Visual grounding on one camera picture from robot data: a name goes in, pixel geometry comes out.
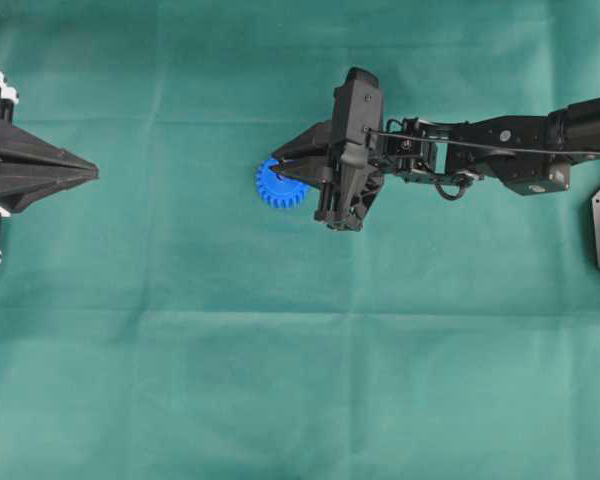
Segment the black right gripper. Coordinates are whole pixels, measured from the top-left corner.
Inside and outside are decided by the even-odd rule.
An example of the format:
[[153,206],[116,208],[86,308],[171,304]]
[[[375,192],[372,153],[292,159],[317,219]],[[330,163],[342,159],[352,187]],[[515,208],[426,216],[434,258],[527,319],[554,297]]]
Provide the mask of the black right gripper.
[[361,144],[330,144],[331,131],[330,120],[318,122],[277,148],[272,156],[284,162],[275,164],[274,172],[319,190],[316,221],[336,231],[360,231],[384,182],[370,162],[372,137],[364,127]]

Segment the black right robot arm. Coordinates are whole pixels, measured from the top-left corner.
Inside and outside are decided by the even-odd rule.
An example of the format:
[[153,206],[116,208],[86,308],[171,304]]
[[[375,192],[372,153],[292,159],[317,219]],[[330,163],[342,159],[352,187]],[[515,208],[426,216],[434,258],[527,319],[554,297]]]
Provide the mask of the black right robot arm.
[[316,221],[359,231],[384,180],[431,185],[447,201],[495,178],[525,195],[566,191],[573,166],[600,159],[600,98],[546,116],[500,116],[479,122],[390,119],[363,129],[362,144],[331,139],[318,123],[273,154],[273,173],[320,193]]

